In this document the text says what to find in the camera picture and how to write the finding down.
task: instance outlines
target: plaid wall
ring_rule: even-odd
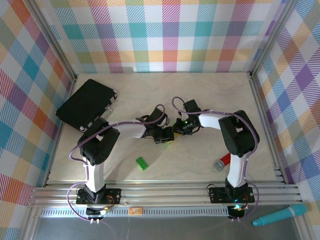
[[[17,239],[43,181],[71,81],[23,0],[0,1],[0,240]]]
[[[284,1],[37,2],[78,73],[123,73],[247,72]]]
[[[286,174],[320,239],[320,1],[300,0],[256,83]]]

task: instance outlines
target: teal marker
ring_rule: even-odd
[[[303,203],[292,205],[286,209],[273,212],[271,214],[261,216],[257,220],[254,220],[252,223],[254,226],[264,226],[271,224],[283,219],[288,219],[294,216],[301,216],[307,212],[307,207]]]

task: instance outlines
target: white table surface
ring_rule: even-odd
[[[247,178],[255,181],[276,179],[246,73],[81,74],[75,90],[88,79],[117,91],[113,113],[107,119],[110,122],[132,121],[151,114],[154,107],[161,103],[172,125],[179,117],[171,104],[174,96],[180,96],[185,101],[195,99],[201,109],[222,112],[244,110],[260,135],[258,149],[249,159]],[[179,100],[176,104],[182,107]],[[85,178],[82,163],[68,158],[68,153],[81,135],[80,131],[64,125],[49,183]],[[227,153],[221,132],[213,128],[203,128],[192,136],[178,136],[168,144],[155,144],[152,139],[125,139],[116,143],[106,160],[104,177],[110,181],[224,181],[229,166],[215,171],[213,163]],[[74,155],[81,158],[78,150]],[[136,163],[138,157],[143,157],[147,162],[147,170],[140,169]]]

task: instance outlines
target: mounting plate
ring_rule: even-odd
[[[252,187],[247,187],[245,192],[242,195],[239,195],[235,198],[229,198],[225,193],[224,187],[210,187],[209,189],[210,202],[212,204],[246,204],[254,203],[255,197]]]
[[[77,191],[77,198],[75,204],[88,205],[88,204],[101,204],[101,205],[113,205],[107,196],[111,196],[114,199],[114,205],[120,204],[121,189],[120,188],[103,188],[94,194],[96,201],[93,201],[93,197],[84,189],[81,188]]]

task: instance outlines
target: green lego brick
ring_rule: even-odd
[[[137,160],[135,160],[137,164],[139,164],[142,171],[146,170],[148,168],[148,164],[146,161],[141,157],[139,157]]]

